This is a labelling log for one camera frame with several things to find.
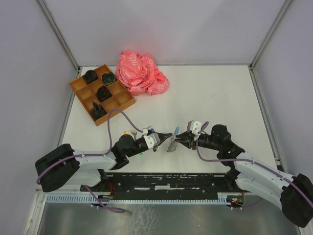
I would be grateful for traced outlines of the key with yellow tag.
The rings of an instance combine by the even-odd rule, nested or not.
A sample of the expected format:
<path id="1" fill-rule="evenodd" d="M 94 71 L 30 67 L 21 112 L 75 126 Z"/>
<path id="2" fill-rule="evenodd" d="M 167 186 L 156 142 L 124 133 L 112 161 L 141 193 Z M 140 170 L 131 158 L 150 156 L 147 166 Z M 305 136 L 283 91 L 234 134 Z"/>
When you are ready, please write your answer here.
<path id="1" fill-rule="evenodd" d="M 137 131 L 135 130 L 126 130 L 123 132 L 124 135 L 130 135 L 133 137 L 134 140 L 136 140 Z"/>

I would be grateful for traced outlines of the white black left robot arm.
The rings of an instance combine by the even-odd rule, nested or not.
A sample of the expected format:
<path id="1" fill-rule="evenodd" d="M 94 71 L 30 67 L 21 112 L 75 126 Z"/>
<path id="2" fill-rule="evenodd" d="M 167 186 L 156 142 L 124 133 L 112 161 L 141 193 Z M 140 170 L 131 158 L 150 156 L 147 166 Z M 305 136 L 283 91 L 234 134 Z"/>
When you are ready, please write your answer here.
<path id="1" fill-rule="evenodd" d="M 62 144 L 35 162 L 37 184 L 43 192 L 53 192 L 64 186 L 86 185 L 103 191 L 108 186 L 105 172 L 118 170 L 129 163 L 129 157 L 147 150 L 156 151 L 170 133 L 149 130 L 138 139 L 124 134 L 106 151 L 79 151 L 70 144 Z"/>

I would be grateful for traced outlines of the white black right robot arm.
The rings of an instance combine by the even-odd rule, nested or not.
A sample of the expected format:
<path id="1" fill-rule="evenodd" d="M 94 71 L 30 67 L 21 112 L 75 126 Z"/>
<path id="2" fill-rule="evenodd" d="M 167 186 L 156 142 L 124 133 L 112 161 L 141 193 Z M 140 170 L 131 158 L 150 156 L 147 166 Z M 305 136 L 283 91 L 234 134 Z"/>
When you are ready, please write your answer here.
<path id="1" fill-rule="evenodd" d="M 249 191 L 278 207 L 284 216 L 298 227 L 305 228 L 313 218 L 313 184 L 310 179 L 294 176 L 272 168 L 231 140 L 225 125 L 216 124 L 211 134 L 204 129 L 208 123 L 190 121 L 187 130 L 176 136 L 175 141 L 189 149 L 216 150 L 216 162 L 230 167 L 224 185 L 229 191 L 239 188 Z"/>

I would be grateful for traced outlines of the key with blue tag upper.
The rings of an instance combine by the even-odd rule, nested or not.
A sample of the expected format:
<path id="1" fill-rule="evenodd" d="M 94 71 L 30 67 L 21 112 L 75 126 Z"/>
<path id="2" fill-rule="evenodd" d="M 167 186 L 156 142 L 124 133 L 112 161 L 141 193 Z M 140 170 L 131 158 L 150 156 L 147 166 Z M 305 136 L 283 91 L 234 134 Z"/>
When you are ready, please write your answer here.
<path id="1" fill-rule="evenodd" d="M 148 126 L 142 129 L 143 133 L 148 133 L 149 131 L 154 132 L 154 128 L 152 128 L 151 126 Z"/>

